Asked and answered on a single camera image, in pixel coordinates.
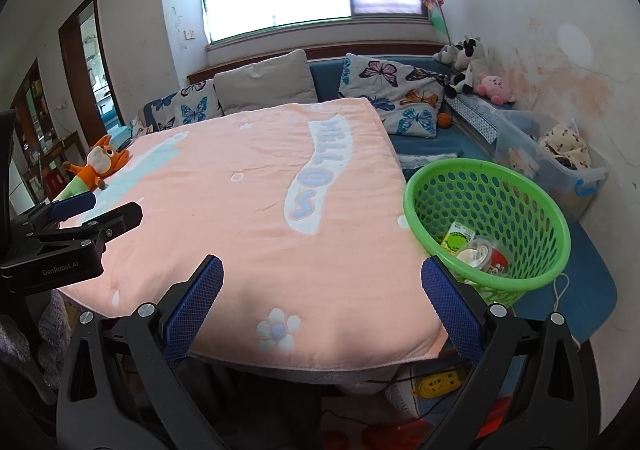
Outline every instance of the orange ball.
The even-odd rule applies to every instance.
[[[438,114],[438,128],[449,128],[453,124],[453,119],[446,112]]]

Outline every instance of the beige pillow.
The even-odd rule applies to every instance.
[[[225,115],[282,104],[318,103],[314,80],[302,49],[218,73],[213,80]]]

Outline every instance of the blue gripper pad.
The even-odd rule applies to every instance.
[[[78,194],[63,201],[56,201],[49,209],[49,220],[61,223],[71,217],[87,212],[95,206],[93,192]]]
[[[422,264],[422,288],[456,347],[458,354],[477,365],[482,358],[482,327],[442,268],[432,258]]]
[[[190,288],[164,325],[162,354],[171,363],[185,358],[213,301],[222,288],[225,271],[216,256],[200,269]]]

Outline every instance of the plastic storage box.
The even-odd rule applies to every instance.
[[[592,168],[571,170],[558,163],[534,138],[546,134],[558,121],[528,110],[498,110],[495,162],[533,180],[558,203],[567,222],[580,219],[593,196],[607,181],[610,165],[591,146]]]

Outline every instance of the gray knitted fabric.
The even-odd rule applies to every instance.
[[[51,302],[40,317],[38,332],[42,338],[38,347],[38,361],[44,369],[44,381],[58,390],[65,354],[71,342],[71,327],[65,303],[57,289],[51,290]]]
[[[51,388],[58,390],[65,354],[71,341],[71,327],[62,295],[55,289],[51,291],[51,302],[38,320],[38,332],[42,339],[38,346],[38,361],[44,369],[44,380]],[[30,359],[27,338],[11,318],[0,315],[0,360],[28,378],[23,364]]]

